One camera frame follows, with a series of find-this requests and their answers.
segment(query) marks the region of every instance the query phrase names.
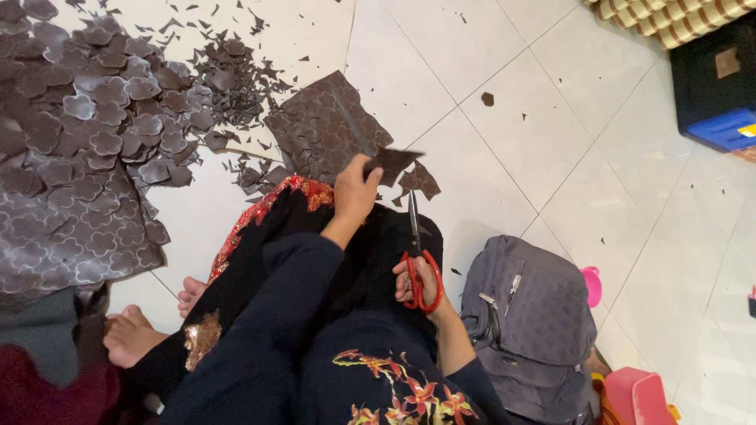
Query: long sleeve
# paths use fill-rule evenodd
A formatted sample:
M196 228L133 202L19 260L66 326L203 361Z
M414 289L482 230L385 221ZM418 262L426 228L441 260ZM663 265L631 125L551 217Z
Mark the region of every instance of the long sleeve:
M488 415L491 423L510 423L507 410L491 384L491 379L485 373L480 359L475 357L460 370L446 377L456 383L480 408Z
M319 234L263 247L268 279L218 344L174 392L164 423L290 423L291 355L343 258Z

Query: red scissors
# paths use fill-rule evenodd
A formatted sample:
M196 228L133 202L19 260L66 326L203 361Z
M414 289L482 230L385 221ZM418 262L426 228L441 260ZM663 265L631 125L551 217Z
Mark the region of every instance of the red scissors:
M410 224L412 225L412 248L409 252L404 252L401 261L407 262L407 271L410 274L410 280L412 282L412 301L407 301L404 306L408 309L416 309L418 306L425 315L433 313L438 304L441 303L441 297L444 295L444 283L441 280L441 271L438 270L438 265L435 263L433 257L428 253L428 250L420 248L420 223L417 220L417 199L415 198L415 191L410 191ZM435 275L435 281L438 283L438 287L435 292L435 299L430 306L425 304L423 299L423 280L420 276L415 274L415 257L422 256L430 265Z

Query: grey cloth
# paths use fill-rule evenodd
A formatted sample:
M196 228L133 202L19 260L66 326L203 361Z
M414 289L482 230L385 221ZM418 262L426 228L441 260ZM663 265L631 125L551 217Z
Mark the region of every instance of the grey cloth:
M25 349L39 376L62 388L79 373L75 326L73 288L60 290L19 312L0 311L0 346Z
M473 260L461 316L507 410L543 423L585 411L596 340L587 296L575 265L517 237L492 237Z

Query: maroon fabric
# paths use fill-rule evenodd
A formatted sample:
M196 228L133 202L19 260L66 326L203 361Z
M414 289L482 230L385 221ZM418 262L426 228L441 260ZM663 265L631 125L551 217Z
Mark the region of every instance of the maroon fabric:
M82 374L69 386L55 388L39 377L27 353L0 347L0 424L96 424L118 401L121 384L113 365Z

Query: hand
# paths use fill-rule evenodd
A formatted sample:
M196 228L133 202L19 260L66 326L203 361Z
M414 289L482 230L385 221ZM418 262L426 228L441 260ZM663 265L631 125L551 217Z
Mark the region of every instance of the hand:
M376 201L378 182L383 177L383 169L374 169L367 181L363 180L363 170L369 161L370 157L367 155L355 155L346 169L336 177L336 184L333 186L336 212L321 232L321 236L332 240L342 250L370 214Z
M415 262L415 273L417 277L423 282L423 301L427 306L433 304L435 301L435 295L438 288L438 282L435 281L435 276L430 268L430 265L423 257L417 257L412 259ZM414 293L412 292L412 280L410 279L410 272L407 270L407 262L402 261L392 269L396 276L396 293L394 298L398 302L407 302L414 299ZM451 309L451 304L446 297L446 292L442 295L441 302L438 304L438 308L428 315L433 319L440 315L446 315L448 310Z
M336 214L333 219L361 225L376 201L378 182L383 169L376 168L364 181L364 168L370 162L368 155L357 154L344 171L336 177L333 196L336 198Z

